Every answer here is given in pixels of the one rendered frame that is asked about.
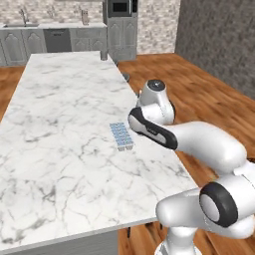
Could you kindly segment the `blue ice cube tray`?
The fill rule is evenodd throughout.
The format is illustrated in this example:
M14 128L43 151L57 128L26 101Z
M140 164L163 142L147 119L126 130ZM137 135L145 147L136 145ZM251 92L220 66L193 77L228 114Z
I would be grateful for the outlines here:
M131 150L133 148L132 138L124 123L110 124L110 128L119 151L124 151L125 149Z

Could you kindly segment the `grey tall oven cabinet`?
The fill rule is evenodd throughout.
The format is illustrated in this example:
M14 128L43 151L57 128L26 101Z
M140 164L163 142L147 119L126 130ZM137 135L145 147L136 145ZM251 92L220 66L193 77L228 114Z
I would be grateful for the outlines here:
M115 61L132 61L136 58L138 1L131 0L130 17L108 16L108 0L103 2L103 20L107 25L108 50Z

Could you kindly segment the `grey cupboard run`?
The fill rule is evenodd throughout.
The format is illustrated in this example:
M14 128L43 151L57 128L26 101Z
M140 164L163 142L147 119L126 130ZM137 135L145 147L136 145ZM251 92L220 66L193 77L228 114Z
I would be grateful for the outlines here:
M74 25L3 28L0 27L0 66L23 66L32 54L48 53L44 37L45 29L67 28L70 31L71 52L106 51L107 27L94 24L82 27Z

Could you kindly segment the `black built-in microwave oven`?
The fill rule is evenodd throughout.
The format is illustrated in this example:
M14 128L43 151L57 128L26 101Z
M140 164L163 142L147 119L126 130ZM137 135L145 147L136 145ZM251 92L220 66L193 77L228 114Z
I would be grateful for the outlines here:
M113 17L130 17L131 0L108 0L108 16Z

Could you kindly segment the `grey dishwasher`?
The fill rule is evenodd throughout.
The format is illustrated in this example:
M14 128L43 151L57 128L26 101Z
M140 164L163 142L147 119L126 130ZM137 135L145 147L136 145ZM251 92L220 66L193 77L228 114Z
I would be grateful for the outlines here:
M72 51L70 31L67 28L45 29L44 37L48 53Z

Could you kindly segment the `steel sink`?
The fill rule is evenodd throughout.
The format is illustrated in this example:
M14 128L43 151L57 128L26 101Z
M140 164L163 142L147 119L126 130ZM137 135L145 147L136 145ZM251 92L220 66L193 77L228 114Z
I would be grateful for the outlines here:
M4 24L3 28L24 28L24 27L38 27L37 23L26 23L26 24Z

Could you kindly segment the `silver sink tap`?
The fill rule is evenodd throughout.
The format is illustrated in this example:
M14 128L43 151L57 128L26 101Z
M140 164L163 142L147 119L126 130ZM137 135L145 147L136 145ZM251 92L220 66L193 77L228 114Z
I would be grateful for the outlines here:
M23 9L20 9L19 13L20 13L20 15L21 15L21 17L22 17L22 20L23 20L23 23L24 23L24 27L26 27L26 26L27 26L27 23L29 22L29 19L28 19L28 17L25 15L25 12L24 12Z

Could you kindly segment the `grey kitchen island base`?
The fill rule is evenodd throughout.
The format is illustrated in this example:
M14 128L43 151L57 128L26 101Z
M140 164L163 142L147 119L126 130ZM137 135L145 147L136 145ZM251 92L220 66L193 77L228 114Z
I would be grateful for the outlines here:
M0 255L119 255L118 232L111 231L20 251L0 252Z

